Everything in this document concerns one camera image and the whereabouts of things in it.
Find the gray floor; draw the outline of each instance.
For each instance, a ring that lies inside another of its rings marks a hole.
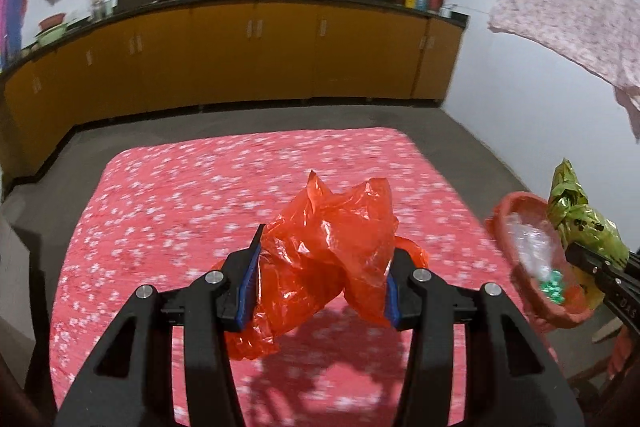
[[[384,126],[404,132],[457,190],[479,218],[487,217],[508,192],[522,184],[466,130],[435,107],[318,105],[225,110],[116,124],[76,134],[43,179],[19,185],[0,211],[34,253],[43,272],[49,312],[58,275],[76,222],[105,165],[132,147],[188,139],[296,129]],[[590,337],[610,315],[550,336],[564,373],[572,375],[610,352],[610,343],[592,346]]]

